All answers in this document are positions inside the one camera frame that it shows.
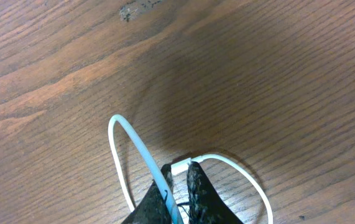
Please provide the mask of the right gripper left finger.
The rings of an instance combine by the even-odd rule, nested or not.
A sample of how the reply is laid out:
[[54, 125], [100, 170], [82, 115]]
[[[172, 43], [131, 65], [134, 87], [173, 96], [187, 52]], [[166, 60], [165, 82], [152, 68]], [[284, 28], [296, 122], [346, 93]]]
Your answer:
[[172, 224], [165, 198], [161, 196], [154, 180], [140, 204], [122, 221], [122, 224]]

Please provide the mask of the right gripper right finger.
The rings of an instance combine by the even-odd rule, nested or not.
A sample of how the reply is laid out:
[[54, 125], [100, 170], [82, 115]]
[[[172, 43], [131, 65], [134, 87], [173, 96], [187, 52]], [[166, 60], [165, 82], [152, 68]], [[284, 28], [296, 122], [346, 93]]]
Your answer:
[[191, 162], [187, 171], [189, 223], [243, 224], [218, 195], [198, 162]]

